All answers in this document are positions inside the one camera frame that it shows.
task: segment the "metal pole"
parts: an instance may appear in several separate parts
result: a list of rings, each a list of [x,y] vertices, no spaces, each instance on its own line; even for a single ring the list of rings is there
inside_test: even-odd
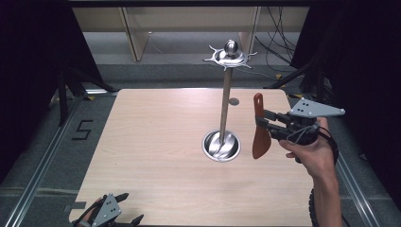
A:
[[[224,136],[226,131],[225,129],[227,124],[228,100],[230,98],[232,74],[233,74],[233,68],[227,68],[227,70],[225,70],[224,72],[223,101],[221,104],[220,135],[219,135],[219,142],[221,146],[224,144]]]

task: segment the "red spatula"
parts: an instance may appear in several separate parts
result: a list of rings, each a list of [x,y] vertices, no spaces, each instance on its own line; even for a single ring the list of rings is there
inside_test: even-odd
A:
[[[253,97],[254,114],[256,116],[264,117],[263,108],[263,95],[257,93]],[[269,132],[262,126],[256,125],[256,132],[253,139],[253,158],[258,159],[262,157],[270,148],[271,137]]]

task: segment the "gray floor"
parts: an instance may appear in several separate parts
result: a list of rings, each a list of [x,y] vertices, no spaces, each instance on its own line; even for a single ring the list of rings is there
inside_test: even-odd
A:
[[[134,62],[127,38],[122,33],[86,33],[85,37],[94,54],[99,71],[106,83],[116,88],[173,88],[173,87],[221,87],[222,68],[204,59],[211,57],[214,48],[222,48],[229,39],[238,41],[235,33],[152,33],[146,53],[139,62]],[[265,44],[269,36],[257,34]],[[296,44],[298,34],[286,34]],[[272,46],[281,55],[289,58],[287,51],[278,45]],[[233,74],[233,87],[262,88],[276,81],[277,75],[285,76],[294,69],[287,63],[269,54],[258,42],[249,65],[253,69],[238,68]],[[298,85],[302,77],[281,88],[289,95],[299,95]],[[96,88],[85,84],[88,89]],[[70,226],[69,211],[75,201],[80,185],[91,162],[97,141],[113,106],[115,94],[69,100],[70,118],[62,128],[58,126],[60,110],[58,100],[49,104],[47,116],[37,129],[31,146],[21,154],[6,180],[0,185],[0,223],[6,223],[12,209],[22,196],[35,170],[47,156],[49,148],[57,142],[54,155],[48,158],[46,172],[37,179],[34,197],[27,203],[20,226]],[[289,98],[293,105],[297,99]],[[330,130],[336,138],[342,157],[338,165],[341,206],[344,217],[351,226],[401,226],[401,213],[393,204],[369,163],[357,155],[362,151],[341,117],[329,117]],[[85,133],[77,131],[80,122]],[[60,141],[54,141],[61,134]],[[366,207],[360,202],[366,200]]]

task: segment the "human arm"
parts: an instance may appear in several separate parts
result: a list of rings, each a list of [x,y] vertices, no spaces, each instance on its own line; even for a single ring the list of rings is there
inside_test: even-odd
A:
[[[319,117],[322,128],[328,130],[327,120]],[[321,132],[330,136],[327,131]],[[313,179],[316,218],[321,227],[341,226],[340,194],[334,164],[333,150],[321,136],[307,146],[280,140],[280,146],[289,150],[288,158],[298,157]]]

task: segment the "wooden tabletop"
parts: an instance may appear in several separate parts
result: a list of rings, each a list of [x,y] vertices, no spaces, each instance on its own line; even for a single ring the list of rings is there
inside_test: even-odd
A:
[[[227,130],[241,151],[219,163],[201,142],[219,128],[222,89],[121,90],[76,201],[86,209],[102,195],[128,192],[116,221],[144,214],[141,225],[310,226],[305,168],[275,140],[265,156],[252,157],[256,93],[266,110],[289,111],[281,90],[232,89],[239,104],[229,106]]]

